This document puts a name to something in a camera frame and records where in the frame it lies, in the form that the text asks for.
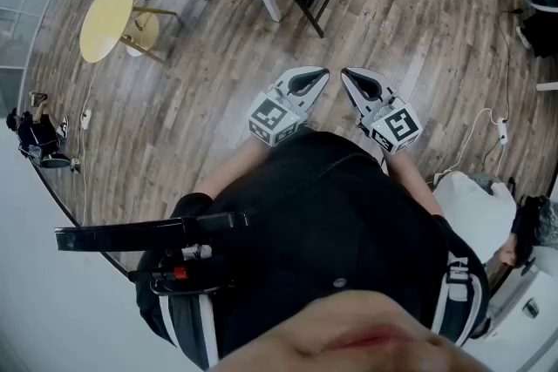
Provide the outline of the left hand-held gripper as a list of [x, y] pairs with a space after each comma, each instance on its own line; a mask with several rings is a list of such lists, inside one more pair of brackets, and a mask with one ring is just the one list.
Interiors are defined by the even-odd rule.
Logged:
[[285, 71], [266, 92], [260, 93], [248, 110], [250, 133], [269, 146], [294, 135], [306, 121], [328, 82], [323, 67], [298, 67]]

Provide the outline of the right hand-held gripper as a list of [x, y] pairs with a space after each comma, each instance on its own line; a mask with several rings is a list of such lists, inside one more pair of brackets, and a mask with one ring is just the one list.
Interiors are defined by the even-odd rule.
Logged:
[[344, 68], [341, 72], [351, 103], [364, 116], [361, 124], [368, 136], [389, 154], [402, 151], [422, 133], [422, 125], [410, 103], [393, 95], [376, 112], [371, 112], [370, 100], [385, 100], [393, 93], [391, 84], [382, 74], [365, 68]]

